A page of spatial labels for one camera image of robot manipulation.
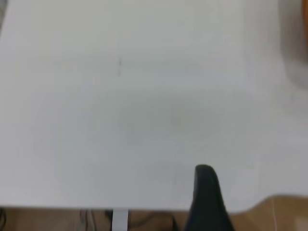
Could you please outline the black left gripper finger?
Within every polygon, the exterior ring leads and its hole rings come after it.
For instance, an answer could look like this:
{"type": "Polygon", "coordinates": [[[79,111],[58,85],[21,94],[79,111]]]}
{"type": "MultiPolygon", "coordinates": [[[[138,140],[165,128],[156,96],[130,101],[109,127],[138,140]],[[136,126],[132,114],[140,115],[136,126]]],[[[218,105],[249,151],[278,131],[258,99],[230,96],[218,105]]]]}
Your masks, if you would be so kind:
{"type": "Polygon", "coordinates": [[[193,200],[184,230],[234,230],[224,205],[217,174],[211,166],[197,165],[195,167],[193,200]]]}

